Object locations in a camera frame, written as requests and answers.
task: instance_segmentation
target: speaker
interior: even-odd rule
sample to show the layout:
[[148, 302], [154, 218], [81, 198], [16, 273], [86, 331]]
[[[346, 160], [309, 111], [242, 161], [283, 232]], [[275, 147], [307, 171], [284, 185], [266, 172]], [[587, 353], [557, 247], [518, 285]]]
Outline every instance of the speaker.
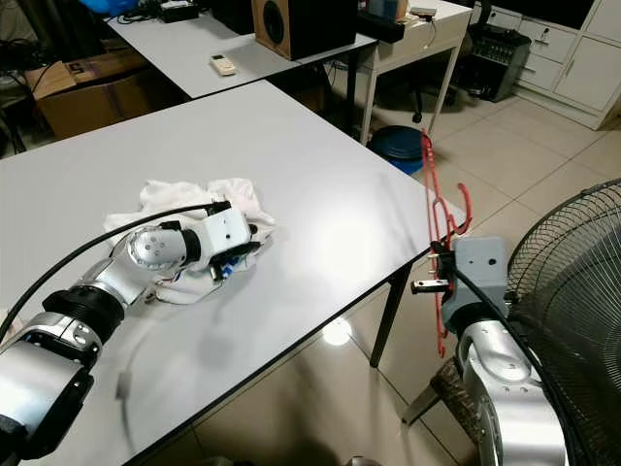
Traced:
[[213, 0], [212, 14], [214, 18], [238, 34], [254, 32], [251, 0]]
[[358, 0], [252, 0], [256, 40], [290, 60], [352, 44]]

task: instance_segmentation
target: white desk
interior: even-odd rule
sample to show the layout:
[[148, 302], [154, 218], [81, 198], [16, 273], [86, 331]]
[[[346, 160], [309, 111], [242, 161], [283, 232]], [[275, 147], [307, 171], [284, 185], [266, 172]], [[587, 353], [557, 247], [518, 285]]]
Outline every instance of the white desk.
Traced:
[[[105, 346], [73, 428], [42, 464], [129, 460], [396, 271], [405, 286], [409, 263], [428, 247], [421, 184], [260, 82], [0, 160], [0, 306], [100, 234], [105, 214], [136, 210], [145, 180], [231, 177], [253, 180], [278, 223], [257, 266], [196, 305], [133, 309]], [[24, 317], [107, 252], [102, 246], [63, 270]], [[130, 360], [125, 417], [134, 449], [114, 399]]]
[[[159, 19], [119, 24], [113, 19], [109, 25], [192, 99], [376, 42], [358, 34], [355, 43], [349, 46], [289, 61], [257, 43], [254, 34], [240, 36], [210, 14], [168, 24]], [[235, 64], [237, 75], [222, 78], [212, 68], [210, 57], [220, 53]]]
[[371, 124], [371, 114], [376, 94], [376, 80], [379, 75], [427, 56], [452, 50], [446, 72], [444, 73], [434, 115], [427, 126], [430, 132], [433, 130], [436, 118], [440, 114], [442, 104], [444, 103], [444, 96], [453, 74], [459, 48], [468, 28], [472, 9], [442, 0], [415, 0], [415, 2], [410, 2], [411, 4], [415, 4], [417, 7], [435, 8], [437, 13], [434, 18], [434, 24], [418, 21], [406, 26], [406, 32], [401, 41], [395, 44], [380, 43], [364, 62], [363, 68], [369, 75], [369, 84], [367, 87], [367, 101], [362, 120], [362, 130], [360, 132], [360, 142], [363, 144], [366, 144], [369, 139], [369, 126]]

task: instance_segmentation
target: table leg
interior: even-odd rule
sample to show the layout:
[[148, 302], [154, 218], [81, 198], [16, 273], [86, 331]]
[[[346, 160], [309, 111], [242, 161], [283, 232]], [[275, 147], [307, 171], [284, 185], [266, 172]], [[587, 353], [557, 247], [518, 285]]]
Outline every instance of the table leg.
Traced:
[[365, 113], [362, 116], [362, 128], [360, 128], [360, 144], [367, 145], [369, 139], [369, 126], [371, 126], [371, 115], [373, 114], [373, 102], [376, 98], [377, 71], [371, 70], [369, 84], [367, 85], [367, 101], [365, 102]]
[[345, 110], [345, 133], [348, 135], [351, 135], [353, 132], [353, 114], [356, 109], [356, 74], [358, 72], [359, 59], [359, 50], [352, 50], [349, 53], [347, 64], [347, 109]]
[[442, 105], [444, 105], [444, 97], [446, 97], [448, 85], [450, 84], [450, 79], [452, 78], [453, 70], [455, 69], [455, 63], [457, 63], [457, 56], [459, 56], [459, 48], [460, 46], [458, 45], [452, 49], [450, 59], [448, 60], [448, 65], [446, 65], [444, 80], [442, 81], [442, 87], [440, 88], [440, 94], [438, 95], [438, 101], [436, 102], [436, 109], [434, 110], [434, 115], [431, 117], [431, 121], [429, 122], [429, 126], [427, 128], [430, 135], [432, 134], [436, 118], [442, 111]]
[[379, 329], [377, 330], [376, 344], [374, 345], [373, 352], [371, 353], [371, 367], [377, 367], [379, 364], [381, 354], [383, 353], [386, 342], [388, 341], [392, 322], [397, 315], [401, 297], [404, 294], [406, 285], [408, 284], [411, 264], [411, 262], [408, 262], [401, 269], [392, 274], [392, 276], [388, 279], [388, 282], [390, 283], [390, 292], [388, 293], [384, 313], [381, 316], [381, 322], [379, 323]]

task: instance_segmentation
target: cabinet drawer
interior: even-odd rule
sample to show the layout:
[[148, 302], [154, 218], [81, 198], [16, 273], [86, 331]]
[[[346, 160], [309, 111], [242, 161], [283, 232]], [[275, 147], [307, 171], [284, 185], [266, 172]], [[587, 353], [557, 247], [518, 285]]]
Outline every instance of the cabinet drawer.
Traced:
[[[474, 5], [473, 15], [470, 18], [470, 24], [475, 24], [481, 16], [481, 7]], [[492, 8], [492, 14], [489, 16], [488, 24], [494, 26], [505, 27], [506, 29], [517, 29], [520, 25], [522, 16], [519, 14], [509, 15], [496, 8]]]
[[561, 66], [556, 61], [530, 54], [519, 79], [551, 90], [554, 80], [561, 71]]
[[575, 34], [546, 24], [522, 20], [519, 32], [531, 38], [531, 53], [562, 63], [572, 48]]

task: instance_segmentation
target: fan guard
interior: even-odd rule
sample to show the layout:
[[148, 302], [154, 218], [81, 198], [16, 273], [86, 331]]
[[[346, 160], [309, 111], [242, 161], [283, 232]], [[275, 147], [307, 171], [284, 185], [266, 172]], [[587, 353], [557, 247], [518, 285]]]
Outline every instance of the fan guard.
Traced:
[[598, 465], [621, 464], [621, 179], [535, 225], [508, 265], [509, 318], [561, 389]]

